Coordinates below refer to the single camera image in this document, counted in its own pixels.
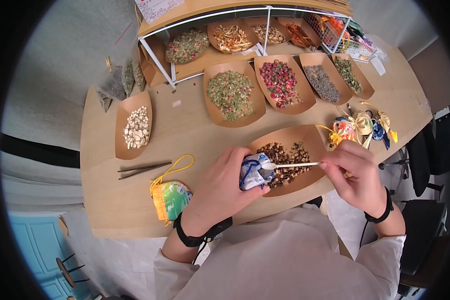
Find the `dried herbs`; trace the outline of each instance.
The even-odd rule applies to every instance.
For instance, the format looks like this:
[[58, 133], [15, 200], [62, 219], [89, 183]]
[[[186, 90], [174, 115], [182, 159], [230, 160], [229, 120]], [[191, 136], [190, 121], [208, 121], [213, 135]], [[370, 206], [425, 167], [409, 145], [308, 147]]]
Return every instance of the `dried herbs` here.
[[358, 81], [357, 77], [352, 72], [352, 62], [338, 56], [335, 57], [333, 62], [335, 63], [338, 73], [342, 76], [343, 80], [352, 89], [352, 91], [357, 94], [363, 92], [360, 81]]
[[[310, 156], [308, 151], [305, 151], [303, 141], [294, 143], [292, 151], [287, 151], [281, 143], [273, 142], [266, 144], [265, 146], [257, 149], [257, 153], [263, 152], [270, 162], [278, 165], [285, 164], [300, 164], [310, 162]], [[282, 185], [288, 185], [293, 182], [295, 177], [300, 173], [310, 171], [311, 166], [296, 166], [296, 167], [281, 167], [276, 168], [275, 178], [268, 183], [270, 188], [275, 188]]]
[[260, 75], [270, 92], [270, 97], [277, 102], [278, 109], [302, 102], [299, 93], [295, 91], [297, 84], [295, 73], [288, 67], [287, 62], [278, 59], [266, 62], [260, 68]]
[[307, 42], [307, 35], [305, 34], [305, 32], [303, 31], [303, 29], [295, 24], [286, 24], [284, 26], [288, 32], [291, 34], [292, 36], [292, 40], [294, 40], [295, 42], [297, 42], [298, 44], [300, 44], [303, 47], [309, 47], [310, 44]]
[[130, 93], [132, 93], [133, 81], [132, 59], [127, 58], [122, 69], [122, 84], [127, 97], [130, 97]]
[[[266, 24], [252, 26], [252, 29], [258, 35], [259, 39], [265, 40], [265, 33], [267, 32]], [[280, 44], [283, 42], [285, 42], [285, 36], [277, 28], [269, 26], [267, 43]]]
[[103, 71], [95, 89], [104, 112], [108, 111], [112, 100], [122, 101], [126, 98], [122, 84], [123, 67], [112, 65], [111, 68], [111, 73], [108, 68]]
[[222, 111], [225, 121], [233, 121], [253, 113], [250, 101], [252, 81], [241, 73], [226, 71], [208, 81], [207, 95]]
[[140, 148], [148, 144], [150, 127], [148, 127], [147, 107], [142, 106], [130, 113], [126, 118], [128, 123], [123, 129], [126, 148]]
[[209, 44], [207, 33], [191, 28], [170, 42], [166, 55], [171, 63], [188, 63], [202, 54]]
[[239, 52], [252, 47], [252, 43], [247, 40], [247, 34], [238, 26], [228, 26], [216, 28], [213, 36], [217, 39], [218, 47], [222, 51]]
[[335, 84], [330, 82], [330, 78], [322, 65], [304, 67], [305, 75], [313, 88], [325, 100], [337, 103], [340, 100], [340, 92]]
[[140, 92], [143, 92], [145, 89], [145, 76], [142, 72], [142, 67], [140, 66], [140, 54], [139, 48], [132, 48], [132, 66], [133, 66], [133, 79], [137, 83], [138, 89]]

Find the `tweezers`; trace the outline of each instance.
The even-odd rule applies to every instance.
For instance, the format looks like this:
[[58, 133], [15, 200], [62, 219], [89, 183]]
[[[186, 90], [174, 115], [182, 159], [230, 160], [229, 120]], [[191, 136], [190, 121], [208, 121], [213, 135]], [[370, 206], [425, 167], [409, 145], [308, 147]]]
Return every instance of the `tweezers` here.
[[148, 172], [148, 171], [151, 171], [151, 170], [155, 170], [155, 169], [161, 168], [163, 166], [171, 165], [171, 164], [172, 164], [172, 162], [169, 161], [169, 162], [166, 162], [166, 163], [139, 166], [139, 167], [134, 167], [134, 168], [131, 168], [131, 169], [126, 169], [126, 170], [118, 170], [117, 171], [118, 173], [130, 172], [130, 171], [138, 171], [138, 172], [126, 175], [124, 177], [120, 177], [118, 180], [127, 179], [129, 177], [132, 177], [132, 176], [135, 176], [135, 175], [138, 175], [138, 174], [142, 174], [144, 172]]

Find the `hand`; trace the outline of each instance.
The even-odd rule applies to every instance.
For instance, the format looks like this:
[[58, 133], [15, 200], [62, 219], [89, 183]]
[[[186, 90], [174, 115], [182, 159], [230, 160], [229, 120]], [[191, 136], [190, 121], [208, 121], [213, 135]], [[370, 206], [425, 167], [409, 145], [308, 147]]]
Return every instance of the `hand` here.
[[187, 236], [204, 235], [213, 225], [270, 191], [266, 185], [263, 189], [256, 186], [240, 190], [240, 167], [248, 154], [252, 154], [250, 149], [228, 147], [203, 174], [199, 188], [182, 213], [180, 223]]
[[[325, 171], [338, 195], [348, 204], [380, 218], [387, 206], [387, 192], [380, 183], [372, 152], [354, 141], [344, 140], [322, 157]], [[345, 178], [348, 171], [351, 177]]]

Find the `wire basket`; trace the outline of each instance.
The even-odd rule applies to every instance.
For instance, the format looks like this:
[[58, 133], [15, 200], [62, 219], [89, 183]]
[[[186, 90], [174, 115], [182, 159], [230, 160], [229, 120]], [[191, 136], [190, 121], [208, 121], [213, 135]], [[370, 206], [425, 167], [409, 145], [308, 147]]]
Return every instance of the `wire basket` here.
[[[377, 52], [375, 47], [369, 49], [365, 45], [362, 45], [354, 40], [339, 38], [340, 33], [336, 33], [338, 29], [333, 30], [330, 25], [324, 22], [318, 14], [307, 12], [303, 15], [303, 18], [320, 37], [323, 43], [323, 48], [329, 53], [348, 53], [354, 60], [368, 63], [373, 54]], [[335, 52], [333, 52], [337, 42], [338, 47]]]

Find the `blue door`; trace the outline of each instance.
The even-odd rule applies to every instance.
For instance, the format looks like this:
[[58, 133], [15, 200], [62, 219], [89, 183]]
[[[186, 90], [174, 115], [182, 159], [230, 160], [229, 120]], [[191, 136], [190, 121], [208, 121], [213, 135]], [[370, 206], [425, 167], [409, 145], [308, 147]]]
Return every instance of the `blue door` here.
[[[60, 273], [56, 258], [64, 260], [72, 255], [65, 237], [58, 226], [57, 216], [15, 216], [9, 215], [12, 231], [24, 259], [45, 293], [52, 300], [65, 300], [73, 296], [77, 300], [86, 298], [90, 292], [86, 282], [72, 288]], [[76, 262], [65, 262], [68, 270], [76, 267]], [[71, 273], [74, 280], [85, 279], [80, 272]]]

